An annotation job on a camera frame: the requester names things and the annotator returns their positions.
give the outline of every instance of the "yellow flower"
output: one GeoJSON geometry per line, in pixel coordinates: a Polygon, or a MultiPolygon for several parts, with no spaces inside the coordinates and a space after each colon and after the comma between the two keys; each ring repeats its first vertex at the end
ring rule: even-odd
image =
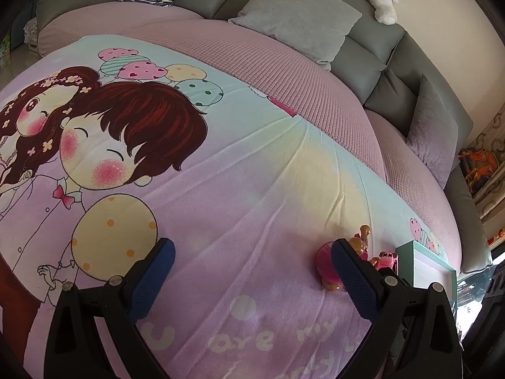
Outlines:
{"type": "Polygon", "coordinates": [[[42,147],[44,148],[42,152],[46,152],[52,148],[52,139],[50,139],[48,142],[45,142],[42,144],[42,147]]]}

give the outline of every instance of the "white plush paw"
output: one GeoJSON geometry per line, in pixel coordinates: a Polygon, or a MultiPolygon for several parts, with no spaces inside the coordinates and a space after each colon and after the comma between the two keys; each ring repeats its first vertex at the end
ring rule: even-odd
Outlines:
{"type": "Polygon", "coordinates": [[[378,8],[375,10],[375,19],[381,24],[392,26],[398,21],[396,11],[394,9],[378,8]]]}

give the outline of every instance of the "patterned curtain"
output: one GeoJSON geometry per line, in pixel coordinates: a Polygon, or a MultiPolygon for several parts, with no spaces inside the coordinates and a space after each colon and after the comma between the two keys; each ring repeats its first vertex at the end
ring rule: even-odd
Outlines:
{"type": "Polygon", "coordinates": [[[497,171],[474,196],[482,222],[485,223],[505,208],[505,104],[470,147],[491,150],[498,159],[497,171]]]}

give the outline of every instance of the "white dot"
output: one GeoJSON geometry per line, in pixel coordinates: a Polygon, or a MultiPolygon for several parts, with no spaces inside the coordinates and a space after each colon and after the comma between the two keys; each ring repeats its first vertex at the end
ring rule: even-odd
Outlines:
{"type": "Polygon", "coordinates": [[[256,313],[256,301],[247,295],[237,296],[230,305],[230,313],[236,320],[249,320],[256,313]]]}

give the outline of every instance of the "pink corduroy fabric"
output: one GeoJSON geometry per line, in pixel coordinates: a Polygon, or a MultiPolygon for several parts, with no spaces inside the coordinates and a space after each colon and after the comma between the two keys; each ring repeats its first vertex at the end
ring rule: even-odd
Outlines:
{"type": "Polygon", "coordinates": [[[377,113],[369,110],[366,113],[382,151],[387,184],[440,239],[450,264],[459,272],[460,234],[443,190],[428,168],[405,144],[405,137],[377,113]]]}
{"type": "MultiPolygon", "coordinates": [[[[41,53],[47,55],[91,34],[120,34],[173,49],[281,101],[384,179],[372,126],[358,99],[337,77],[272,38],[224,21],[172,18],[138,25],[130,19],[134,26],[121,30],[119,25],[111,25],[117,20],[110,13],[116,16],[118,9],[129,5],[105,3],[60,16],[40,33],[41,53]],[[111,16],[110,23],[103,19],[86,24],[87,18],[98,15],[111,16]]],[[[177,9],[178,18],[183,11],[177,9]]]]}

